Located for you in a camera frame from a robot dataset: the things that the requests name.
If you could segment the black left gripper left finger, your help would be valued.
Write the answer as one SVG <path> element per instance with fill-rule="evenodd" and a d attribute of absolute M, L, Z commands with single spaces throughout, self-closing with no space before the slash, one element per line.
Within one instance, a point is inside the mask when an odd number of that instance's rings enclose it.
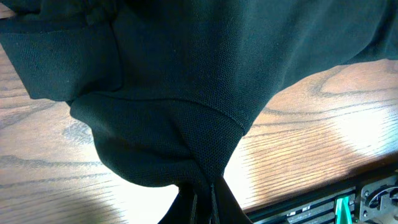
<path fill-rule="evenodd" d="M 181 185 L 178 194 L 159 224 L 196 224 L 197 194 L 193 187 Z"/>

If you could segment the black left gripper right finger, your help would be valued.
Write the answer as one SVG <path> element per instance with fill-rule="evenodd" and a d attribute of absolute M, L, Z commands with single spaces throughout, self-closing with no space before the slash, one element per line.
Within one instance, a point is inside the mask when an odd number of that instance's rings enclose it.
<path fill-rule="evenodd" d="M 223 177 L 217 178 L 211 185 L 211 203 L 212 224 L 252 224 Z"/>

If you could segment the black polo shirt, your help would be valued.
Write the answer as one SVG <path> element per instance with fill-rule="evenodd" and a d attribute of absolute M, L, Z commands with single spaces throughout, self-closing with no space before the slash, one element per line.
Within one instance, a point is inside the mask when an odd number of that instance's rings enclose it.
<path fill-rule="evenodd" d="M 397 58 L 396 1 L 6 1 L 1 45 L 33 99 L 64 101 L 102 163 L 207 189 L 279 91 Z"/>

